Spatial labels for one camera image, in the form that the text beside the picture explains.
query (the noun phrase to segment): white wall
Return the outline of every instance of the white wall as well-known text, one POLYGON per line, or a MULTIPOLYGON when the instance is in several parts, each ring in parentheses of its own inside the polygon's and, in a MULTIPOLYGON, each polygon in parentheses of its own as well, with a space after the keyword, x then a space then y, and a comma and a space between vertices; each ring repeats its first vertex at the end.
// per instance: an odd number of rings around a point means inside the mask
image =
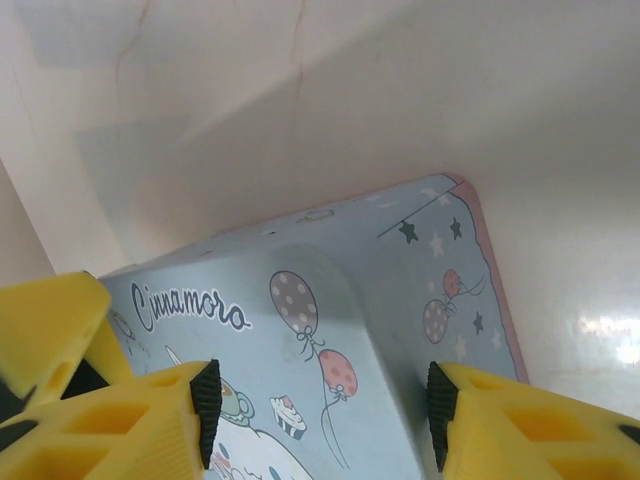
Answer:
POLYGON ((0 162, 0 286, 47 275, 53 268, 0 162))

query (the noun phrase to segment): dark green star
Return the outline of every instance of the dark green star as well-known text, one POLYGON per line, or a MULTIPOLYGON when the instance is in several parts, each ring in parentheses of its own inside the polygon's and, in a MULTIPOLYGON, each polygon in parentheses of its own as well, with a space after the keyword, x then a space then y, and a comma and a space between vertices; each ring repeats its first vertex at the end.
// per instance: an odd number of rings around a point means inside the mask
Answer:
POLYGON ((415 232, 416 226, 413 223, 407 223, 403 220, 402 225, 398 230, 404 235, 407 243, 411 243, 411 240, 415 240, 416 242, 418 241, 418 236, 415 232))
POLYGON ((462 238, 462 232, 460 232, 460 222, 456 220, 456 217, 453 217, 453 223, 449 226, 449 228, 453 232, 454 240, 457 240, 458 237, 462 238))
POLYGON ((480 335, 480 332, 484 331, 484 327, 482 326, 482 315, 480 315, 480 312, 476 312, 476 319, 473 321, 473 326, 476 327, 476 335, 480 335))

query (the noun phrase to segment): pink edge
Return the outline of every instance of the pink edge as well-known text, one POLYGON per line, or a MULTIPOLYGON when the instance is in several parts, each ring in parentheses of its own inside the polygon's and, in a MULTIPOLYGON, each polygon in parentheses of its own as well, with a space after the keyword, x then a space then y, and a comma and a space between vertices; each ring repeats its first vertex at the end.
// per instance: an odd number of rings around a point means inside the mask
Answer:
POLYGON ((498 307, 500 308, 500 314, 502 316, 502 324, 507 336, 507 343, 511 350, 511 356, 516 367, 516 375, 518 380, 523 383, 529 383, 529 376, 524 366, 524 360, 522 358, 522 352, 520 351, 520 344, 518 343, 518 337, 513 327, 513 321, 511 320, 511 313, 507 305, 507 296, 502 288, 502 281, 500 280, 500 273, 498 272, 498 264, 496 263, 496 257, 493 254, 491 248, 491 242, 489 241, 489 232, 487 231, 487 225, 484 222, 484 216, 482 215, 482 208, 480 207, 480 199, 473 186, 457 175, 447 174, 452 180, 458 182, 458 185, 450 190, 450 193, 464 201, 475 223, 476 229, 476 241, 480 245, 480 249, 484 255, 485 260, 489 264, 489 272, 491 273, 491 281, 493 288, 495 289, 496 296, 498 297, 498 307))

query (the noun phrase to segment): white surface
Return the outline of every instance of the white surface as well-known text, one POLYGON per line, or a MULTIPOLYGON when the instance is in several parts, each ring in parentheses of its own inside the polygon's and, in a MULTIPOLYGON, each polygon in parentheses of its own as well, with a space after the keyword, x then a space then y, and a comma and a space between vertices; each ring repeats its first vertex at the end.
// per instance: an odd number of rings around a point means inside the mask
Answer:
POLYGON ((639 2, 16 0, 0 32, 57 271, 453 171, 532 382, 640 417, 639 2))
POLYGON ((53 275, 53 268, 1 161, 0 225, 0 287, 53 275))

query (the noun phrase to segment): cupcake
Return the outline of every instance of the cupcake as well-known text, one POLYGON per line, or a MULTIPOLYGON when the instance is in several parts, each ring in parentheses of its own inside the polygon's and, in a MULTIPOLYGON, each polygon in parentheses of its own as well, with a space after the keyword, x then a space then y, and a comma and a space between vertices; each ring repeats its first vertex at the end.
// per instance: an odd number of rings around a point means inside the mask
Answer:
POLYGON ((298 412, 296 412, 293 402, 286 395, 280 398, 271 399, 271 407, 276 416, 276 422, 287 435, 296 440, 300 440, 304 432, 307 431, 307 424, 298 412))

